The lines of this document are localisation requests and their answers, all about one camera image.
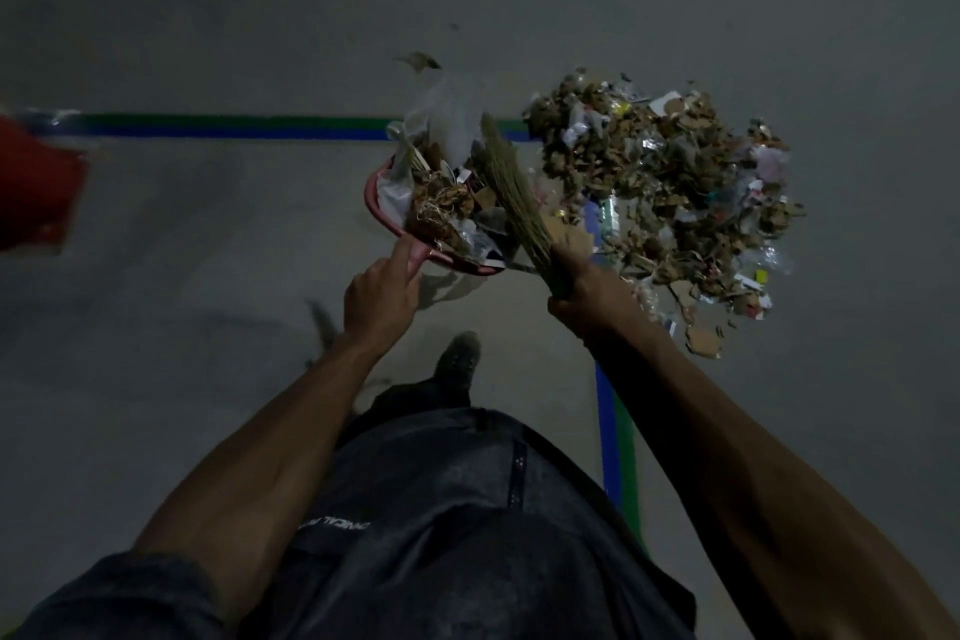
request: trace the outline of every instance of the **black shoe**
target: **black shoe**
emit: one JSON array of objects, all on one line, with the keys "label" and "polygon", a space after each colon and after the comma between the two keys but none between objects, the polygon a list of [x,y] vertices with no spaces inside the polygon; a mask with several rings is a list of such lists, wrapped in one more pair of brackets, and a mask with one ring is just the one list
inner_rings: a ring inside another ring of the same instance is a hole
[{"label": "black shoe", "polygon": [[439,356],[433,379],[450,388],[469,392],[479,363],[480,337],[476,331],[461,331]]}]

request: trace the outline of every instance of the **dustpan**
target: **dustpan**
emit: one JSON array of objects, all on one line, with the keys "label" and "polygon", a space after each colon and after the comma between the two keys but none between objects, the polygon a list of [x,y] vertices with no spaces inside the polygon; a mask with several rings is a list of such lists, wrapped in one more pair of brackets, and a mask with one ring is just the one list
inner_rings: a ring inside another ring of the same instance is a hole
[{"label": "dustpan", "polygon": [[[366,202],[366,209],[370,211],[374,218],[387,227],[390,230],[390,233],[393,233],[398,238],[403,236],[406,231],[402,229],[397,223],[390,220],[390,217],[383,210],[380,209],[380,203],[377,195],[377,179],[381,173],[385,173],[390,170],[390,165],[393,163],[394,158],[390,158],[385,161],[376,172],[366,178],[366,185],[364,186],[364,201]],[[422,240],[417,240],[414,244],[413,250],[410,251],[410,259],[407,261],[407,278],[412,279],[417,275],[417,272],[427,261],[432,261],[434,264],[439,264],[442,267],[453,271],[459,271],[460,273],[468,273],[473,276],[494,276],[503,270],[502,267],[491,266],[491,265],[480,265],[479,263],[474,263],[466,258],[460,258],[449,253],[444,253],[429,243],[425,243]]]}]

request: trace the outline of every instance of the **sleeve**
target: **sleeve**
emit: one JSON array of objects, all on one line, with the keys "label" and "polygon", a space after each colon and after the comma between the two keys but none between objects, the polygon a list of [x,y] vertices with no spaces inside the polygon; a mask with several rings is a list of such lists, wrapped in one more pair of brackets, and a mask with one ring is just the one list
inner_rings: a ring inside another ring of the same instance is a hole
[{"label": "sleeve", "polygon": [[227,637],[214,587],[174,554],[114,554],[38,604],[13,640],[213,640]]}]

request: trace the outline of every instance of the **dustpan handle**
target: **dustpan handle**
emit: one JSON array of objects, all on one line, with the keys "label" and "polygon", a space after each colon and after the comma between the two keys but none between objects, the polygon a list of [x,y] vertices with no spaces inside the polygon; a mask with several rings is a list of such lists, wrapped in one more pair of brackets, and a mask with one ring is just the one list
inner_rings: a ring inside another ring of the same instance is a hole
[{"label": "dustpan handle", "polygon": [[414,243],[414,247],[410,249],[410,258],[407,259],[407,281],[417,275],[421,266],[424,265],[424,261],[430,258],[431,253],[433,253],[433,248],[422,240]]}]

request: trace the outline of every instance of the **straw broom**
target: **straw broom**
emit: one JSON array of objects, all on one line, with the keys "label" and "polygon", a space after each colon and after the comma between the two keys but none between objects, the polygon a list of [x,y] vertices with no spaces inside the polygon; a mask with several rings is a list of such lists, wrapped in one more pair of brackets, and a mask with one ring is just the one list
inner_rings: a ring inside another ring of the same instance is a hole
[{"label": "straw broom", "polygon": [[497,122],[487,112],[480,119],[480,130],[486,148],[474,154],[474,167],[478,167],[480,176],[507,212],[507,221],[516,239],[550,288],[550,293],[558,298],[570,298],[573,282],[570,274],[550,254],[552,240],[530,184],[517,164],[517,151],[500,134]]}]

